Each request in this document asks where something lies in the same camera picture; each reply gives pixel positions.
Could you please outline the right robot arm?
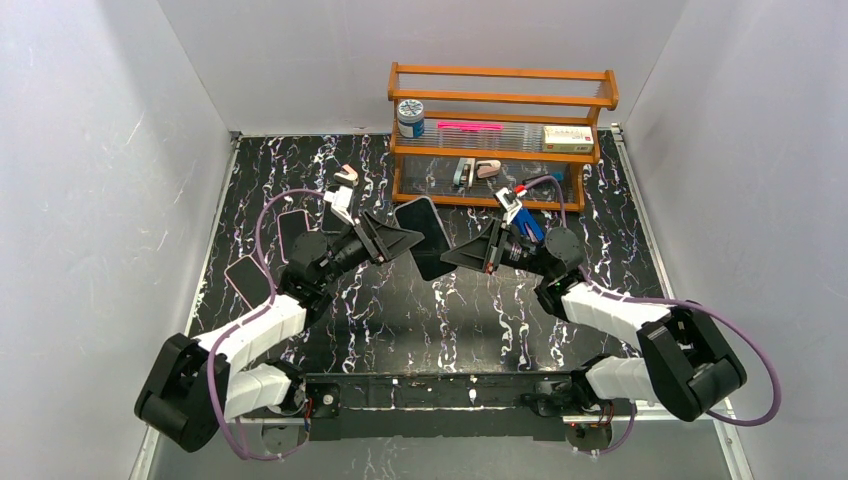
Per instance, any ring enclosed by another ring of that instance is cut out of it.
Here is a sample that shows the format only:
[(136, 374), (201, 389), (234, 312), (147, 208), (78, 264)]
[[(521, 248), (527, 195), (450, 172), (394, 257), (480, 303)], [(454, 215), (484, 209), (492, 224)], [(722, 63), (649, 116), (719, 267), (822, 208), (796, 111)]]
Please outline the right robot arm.
[(501, 265), (537, 274), (541, 281), (534, 292), (545, 312), (605, 332), (637, 351), (632, 358), (601, 355), (572, 372), (571, 396), (584, 407), (610, 400), (653, 402), (693, 421), (747, 381), (744, 366), (707, 313), (665, 299), (617, 297), (590, 283), (582, 269), (584, 249), (566, 227), (532, 242), (517, 227), (492, 222), (440, 258), (487, 274)]

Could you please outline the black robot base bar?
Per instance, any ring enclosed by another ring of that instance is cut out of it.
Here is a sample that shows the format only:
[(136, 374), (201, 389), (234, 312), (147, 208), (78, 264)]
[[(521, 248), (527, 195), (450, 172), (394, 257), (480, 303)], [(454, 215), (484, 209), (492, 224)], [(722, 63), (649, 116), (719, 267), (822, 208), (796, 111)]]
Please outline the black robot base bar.
[(395, 437), (530, 437), (602, 449), (627, 426), (625, 400), (591, 403), (567, 372), (330, 374), (297, 376), (277, 412), (306, 420), (314, 441)]

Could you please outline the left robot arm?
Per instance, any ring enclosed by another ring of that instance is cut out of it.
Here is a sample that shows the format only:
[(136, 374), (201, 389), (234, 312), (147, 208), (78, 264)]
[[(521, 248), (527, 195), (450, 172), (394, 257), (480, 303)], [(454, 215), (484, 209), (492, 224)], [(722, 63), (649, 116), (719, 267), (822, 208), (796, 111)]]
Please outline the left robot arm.
[(278, 286), (260, 306), (225, 326), (162, 345), (134, 405), (135, 416), (196, 452), (257, 409), (284, 404), (292, 379), (279, 364), (254, 362), (311, 327), (329, 307), (329, 287), (365, 262), (380, 265), (424, 240), (365, 212), (340, 234), (297, 237)]

